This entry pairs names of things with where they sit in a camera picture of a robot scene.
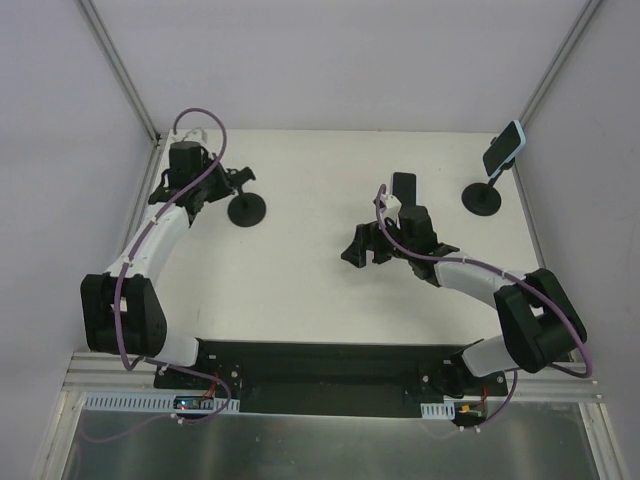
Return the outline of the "black phone stand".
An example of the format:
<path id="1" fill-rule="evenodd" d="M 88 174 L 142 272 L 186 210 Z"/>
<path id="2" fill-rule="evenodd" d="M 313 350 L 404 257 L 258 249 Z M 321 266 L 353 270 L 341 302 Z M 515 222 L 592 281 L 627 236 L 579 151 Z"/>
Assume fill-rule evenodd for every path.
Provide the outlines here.
<path id="1" fill-rule="evenodd" d="M 242 228 L 258 225 L 266 216 L 267 205 L 265 200 L 253 192 L 245 192 L 243 189 L 234 189 L 235 196 L 227 208 L 230 221 Z"/>
<path id="2" fill-rule="evenodd" d="M 461 194 L 464 207 L 477 216 L 488 217 L 496 214 L 502 204 L 501 195 L 495 183 L 502 173 L 499 161 L 486 161 L 488 181 L 468 185 Z"/>

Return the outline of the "phone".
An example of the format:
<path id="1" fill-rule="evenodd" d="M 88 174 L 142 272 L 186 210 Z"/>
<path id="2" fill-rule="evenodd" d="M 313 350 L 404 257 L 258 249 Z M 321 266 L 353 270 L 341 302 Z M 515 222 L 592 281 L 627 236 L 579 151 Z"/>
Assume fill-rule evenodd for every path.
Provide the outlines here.
<path id="1" fill-rule="evenodd" d="M 492 141 L 482 156 L 486 174 L 496 177 L 506 165 L 514 160 L 526 145 L 526 136 L 517 119 L 507 124 L 504 130 Z"/>
<path id="2" fill-rule="evenodd" d="M 392 194 L 403 207 L 417 205 L 417 176 L 414 173 L 394 172 L 391 183 Z"/>

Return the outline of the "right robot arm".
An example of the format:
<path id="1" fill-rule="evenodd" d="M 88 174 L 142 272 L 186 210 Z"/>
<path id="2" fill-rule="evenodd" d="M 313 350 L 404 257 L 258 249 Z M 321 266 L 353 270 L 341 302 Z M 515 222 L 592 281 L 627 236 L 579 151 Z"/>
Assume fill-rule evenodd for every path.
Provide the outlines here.
<path id="1" fill-rule="evenodd" d="M 473 394 L 498 371 L 557 368 L 571 351 L 585 350 L 586 329 L 551 271 L 511 273 L 469 257 L 438 240 L 423 206 L 382 208 L 376 216 L 357 225 L 342 260 L 363 268 L 403 259 L 420 280 L 463 293 L 497 313 L 500 335 L 465 347 L 450 369 L 457 392 Z"/>

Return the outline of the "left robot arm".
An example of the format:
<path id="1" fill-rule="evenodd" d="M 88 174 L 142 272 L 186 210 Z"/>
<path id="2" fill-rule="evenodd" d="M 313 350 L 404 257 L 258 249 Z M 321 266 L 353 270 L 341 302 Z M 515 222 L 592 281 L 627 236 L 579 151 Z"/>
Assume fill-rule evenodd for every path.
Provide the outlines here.
<path id="1" fill-rule="evenodd" d="M 155 283 L 205 205 L 229 198 L 229 219 L 241 227 L 264 219 L 263 198 L 243 190 L 254 178 L 248 167 L 224 168 L 219 155 L 200 141 L 170 145 L 168 166 L 148 199 L 140 228 L 105 272 L 88 274 L 81 283 L 90 350 L 118 355 L 129 367 L 140 359 L 178 365 L 177 377 L 191 389 L 209 382 L 212 367 L 198 356 L 198 340 L 170 331 Z"/>

